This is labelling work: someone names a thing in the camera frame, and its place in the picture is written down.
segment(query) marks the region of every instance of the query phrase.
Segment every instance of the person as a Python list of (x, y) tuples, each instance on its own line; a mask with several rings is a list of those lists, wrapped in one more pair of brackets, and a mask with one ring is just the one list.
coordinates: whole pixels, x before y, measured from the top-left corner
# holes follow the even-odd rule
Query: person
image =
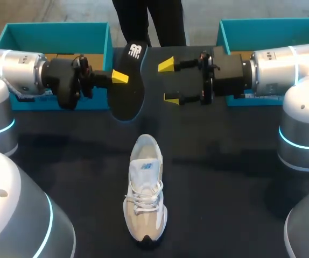
[(121, 31), (127, 41), (145, 41), (151, 14), (162, 47), (186, 46), (181, 0), (113, 0)]

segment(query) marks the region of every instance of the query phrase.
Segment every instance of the teal box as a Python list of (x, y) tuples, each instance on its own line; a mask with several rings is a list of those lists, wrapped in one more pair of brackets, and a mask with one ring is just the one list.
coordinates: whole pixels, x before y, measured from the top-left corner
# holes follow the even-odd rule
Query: teal box
[[(309, 44), (309, 18), (221, 20), (216, 44), (223, 46), (227, 54)], [(251, 90), (245, 93), (247, 98), (227, 96), (227, 105), (282, 105), (284, 99), (283, 96), (255, 97)]]
[[(103, 54), (103, 70), (113, 68), (113, 44), (108, 23), (11, 23), (0, 36), (0, 49), (39, 53)], [(93, 90), (93, 99), (82, 97), (77, 110), (108, 109), (105, 89)], [(56, 96), (19, 102), (11, 96), (14, 110), (61, 110)]]

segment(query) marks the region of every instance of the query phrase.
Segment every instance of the black table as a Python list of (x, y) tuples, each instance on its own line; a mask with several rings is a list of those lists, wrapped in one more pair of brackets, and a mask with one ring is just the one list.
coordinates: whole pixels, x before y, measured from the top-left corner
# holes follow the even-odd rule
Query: black table
[[(148, 50), (145, 103), (133, 123), (107, 111), (16, 114), (13, 159), (70, 217), (76, 257), (287, 257), (284, 221), (309, 193), (309, 173), (278, 161), (282, 108), (227, 107), (224, 98), (210, 106), (163, 101), (164, 91), (198, 92), (201, 78), (197, 70), (158, 75), (158, 63), (204, 49)], [(168, 209), (163, 241), (150, 252), (134, 244), (122, 210), (129, 156), (143, 133), (157, 139), (164, 157)]]

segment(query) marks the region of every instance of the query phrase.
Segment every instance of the white sneaker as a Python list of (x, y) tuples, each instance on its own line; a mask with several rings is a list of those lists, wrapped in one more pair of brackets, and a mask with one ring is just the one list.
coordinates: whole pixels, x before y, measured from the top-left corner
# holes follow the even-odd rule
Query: white sneaker
[(166, 226), (162, 173), (163, 157), (156, 140), (148, 134), (141, 135), (131, 154), (128, 193), (123, 202), (128, 230), (137, 241), (158, 240)]

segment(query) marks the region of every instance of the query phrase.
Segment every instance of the gray floor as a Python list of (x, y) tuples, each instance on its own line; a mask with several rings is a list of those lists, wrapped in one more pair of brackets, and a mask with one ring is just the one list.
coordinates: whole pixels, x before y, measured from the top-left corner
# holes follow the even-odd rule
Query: gray floor
[[(309, 17), (309, 0), (182, 0), (190, 45), (215, 43), (222, 18)], [(124, 46), (111, 0), (0, 0), (0, 33), (6, 23), (109, 22), (114, 46)], [(150, 21), (150, 38), (159, 46)]]

